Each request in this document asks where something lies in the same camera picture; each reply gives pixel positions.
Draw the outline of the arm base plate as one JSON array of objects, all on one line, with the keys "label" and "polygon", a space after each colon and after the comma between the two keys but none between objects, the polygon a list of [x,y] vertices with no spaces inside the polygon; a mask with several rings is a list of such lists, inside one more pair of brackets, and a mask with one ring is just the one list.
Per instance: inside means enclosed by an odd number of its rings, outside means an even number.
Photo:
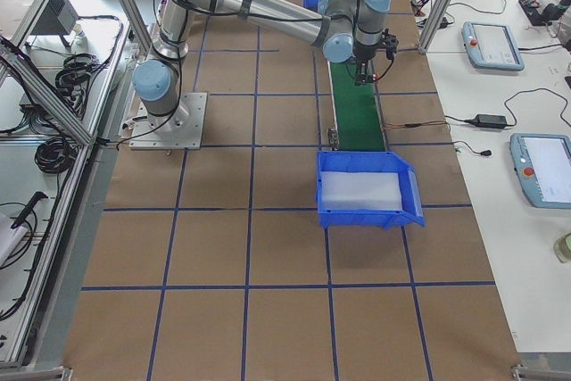
[{"label": "arm base plate", "polygon": [[167,117],[148,116],[140,102],[137,115],[145,118],[134,123],[135,137],[128,141],[128,146],[133,150],[200,149],[207,97],[205,92],[184,93],[174,116],[160,128]]}]

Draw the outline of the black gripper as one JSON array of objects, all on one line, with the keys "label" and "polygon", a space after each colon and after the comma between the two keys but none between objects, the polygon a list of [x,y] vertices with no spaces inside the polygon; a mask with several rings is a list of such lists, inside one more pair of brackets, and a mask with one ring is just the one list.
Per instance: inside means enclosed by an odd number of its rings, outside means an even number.
[{"label": "black gripper", "polygon": [[355,44],[354,45],[354,57],[356,61],[356,77],[355,77],[355,85],[362,86],[364,81],[366,84],[370,84],[373,82],[373,76],[368,74],[368,64],[369,62],[375,58],[377,53],[377,48],[375,46],[368,46],[363,44]]}]

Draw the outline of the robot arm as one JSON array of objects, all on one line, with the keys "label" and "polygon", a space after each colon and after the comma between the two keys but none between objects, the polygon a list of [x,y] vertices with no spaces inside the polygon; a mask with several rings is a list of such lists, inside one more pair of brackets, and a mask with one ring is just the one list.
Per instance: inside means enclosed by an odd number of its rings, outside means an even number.
[{"label": "robot arm", "polygon": [[385,26],[392,0],[319,0],[317,11],[286,0],[167,0],[147,59],[132,75],[146,122],[132,145],[149,149],[200,147],[207,95],[182,90],[186,40],[196,14],[236,16],[276,29],[322,50],[330,62],[356,61],[355,81],[368,84],[377,51],[393,54],[396,37]]}]

